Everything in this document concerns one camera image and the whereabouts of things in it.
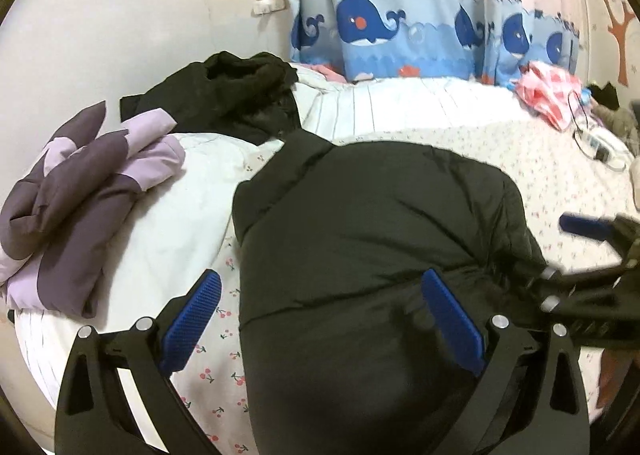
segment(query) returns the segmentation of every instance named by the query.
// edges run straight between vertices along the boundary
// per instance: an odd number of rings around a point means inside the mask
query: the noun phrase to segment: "purple jacket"
[[[184,150],[158,108],[96,138],[100,102],[49,139],[0,211],[0,285],[14,309],[92,317],[106,246],[138,197],[180,171]]]

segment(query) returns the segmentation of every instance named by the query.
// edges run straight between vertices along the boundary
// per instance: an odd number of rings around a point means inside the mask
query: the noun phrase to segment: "pink checkered cloth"
[[[540,112],[559,131],[571,125],[571,107],[574,111],[580,110],[578,100],[582,93],[582,82],[567,70],[542,61],[532,61],[523,67],[515,91],[522,101]]]

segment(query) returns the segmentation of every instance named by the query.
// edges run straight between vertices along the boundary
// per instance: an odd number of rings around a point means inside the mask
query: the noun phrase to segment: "metal screw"
[[[84,339],[87,339],[90,335],[91,332],[93,332],[93,328],[90,327],[89,325],[85,325],[84,327],[80,327],[80,329],[78,330],[78,337]]]
[[[551,312],[558,305],[560,305],[560,298],[558,296],[547,296],[542,304],[540,304],[540,310],[543,312]]]
[[[584,325],[584,323],[582,323],[582,320],[576,320],[571,324],[571,334],[575,334],[576,332],[579,332],[582,329],[582,326]]]
[[[498,329],[506,329],[509,326],[509,319],[507,316],[503,316],[502,314],[496,314],[491,318],[491,323],[493,323],[494,327],[497,327]]]
[[[607,332],[609,332],[609,329],[611,328],[611,325],[609,324],[609,322],[605,321],[601,326],[600,329],[598,329],[598,337],[602,338],[604,337]]]
[[[556,323],[554,325],[554,332],[556,336],[560,336],[561,338],[564,338],[566,336],[566,327],[561,323]]]
[[[545,270],[542,271],[542,273],[540,274],[540,278],[544,278],[545,280],[548,280],[557,272],[558,272],[558,269],[556,269],[555,267],[551,267],[550,265],[547,265],[545,267]]]
[[[140,331],[149,330],[153,324],[154,321],[149,317],[140,318],[138,321],[136,321],[136,329]]]

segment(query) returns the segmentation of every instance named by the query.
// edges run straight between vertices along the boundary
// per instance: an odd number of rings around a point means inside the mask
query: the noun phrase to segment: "black puffer jacket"
[[[496,252],[543,260],[507,175],[418,144],[293,133],[238,186],[233,218],[260,455],[428,453],[475,380],[450,360],[421,275],[439,268],[483,319],[509,303]]]

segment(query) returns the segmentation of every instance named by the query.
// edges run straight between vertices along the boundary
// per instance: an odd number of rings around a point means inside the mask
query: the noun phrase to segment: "tree wall decal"
[[[607,6],[607,12],[609,13],[609,18],[611,19],[611,25],[607,27],[607,30],[611,34],[613,34],[614,38],[618,42],[618,53],[620,55],[620,72],[618,73],[618,83],[620,83],[621,85],[629,86],[629,81],[626,76],[626,28],[629,26],[629,23],[636,17],[636,15],[628,9],[628,5],[623,0],[622,9],[625,13],[625,17],[622,23],[620,23],[616,19],[616,17],[613,16],[609,0],[604,0],[604,4]]]

